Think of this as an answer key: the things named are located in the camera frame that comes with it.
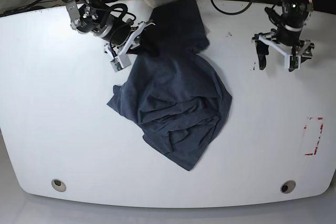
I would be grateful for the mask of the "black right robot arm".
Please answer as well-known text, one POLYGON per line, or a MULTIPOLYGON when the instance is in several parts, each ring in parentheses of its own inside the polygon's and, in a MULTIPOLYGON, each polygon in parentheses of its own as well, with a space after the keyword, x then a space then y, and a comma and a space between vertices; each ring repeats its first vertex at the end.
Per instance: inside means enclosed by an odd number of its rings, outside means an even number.
POLYGON ((152 20, 135 25, 136 16, 120 0, 62 0, 71 27, 80 34, 92 33, 106 42, 105 53, 113 60, 129 54, 156 57, 156 46, 143 34, 152 20))

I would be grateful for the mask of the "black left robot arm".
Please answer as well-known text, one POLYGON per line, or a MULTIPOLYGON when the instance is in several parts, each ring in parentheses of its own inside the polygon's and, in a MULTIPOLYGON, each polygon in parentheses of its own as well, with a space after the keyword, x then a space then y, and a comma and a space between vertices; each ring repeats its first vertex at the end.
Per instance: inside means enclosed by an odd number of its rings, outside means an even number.
POLYGON ((301 64, 312 58, 314 43, 301 40, 300 35, 306 20, 313 12, 312 0, 280 0, 282 14, 273 7, 265 8, 269 20, 276 28, 268 33, 258 33, 252 41, 255 43, 259 69, 264 70, 269 48, 284 56, 284 68, 292 72, 301 68, 301 64))

